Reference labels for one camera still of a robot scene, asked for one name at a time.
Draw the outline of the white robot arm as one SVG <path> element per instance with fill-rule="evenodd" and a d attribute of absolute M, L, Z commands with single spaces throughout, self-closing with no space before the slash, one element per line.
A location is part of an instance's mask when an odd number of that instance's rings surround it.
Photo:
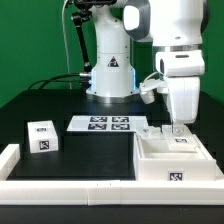
<path fill-rule="evenodd" d="M 143 102 L 163 95 L 171 130 L 184 134 L 195 121 L 200 80 L 205 72 L 202 33 L 209 20 L 207 0 L 74 0 L 76 27 L 92 20 L 97 35 L 97 63 L 86 64 L 91 74 L 87 96 L 101 102 L 120 102 L 138 93 Z M 139 86 L 128 60 L 130 41 L 150 42 L 154 73 Z"/>

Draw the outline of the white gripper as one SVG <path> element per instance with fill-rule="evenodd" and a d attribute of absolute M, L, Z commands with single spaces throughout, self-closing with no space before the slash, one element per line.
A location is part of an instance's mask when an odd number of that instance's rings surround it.
<path fill-rule="evenodd" d="M 165 102 L 173 122 L 172 132 L 183 136 L 184 124 L 193 123 L 197 116 L 199 76 L 205 72 L 202 51 L 157 52 L 155 65 L 168 88 Z"/>

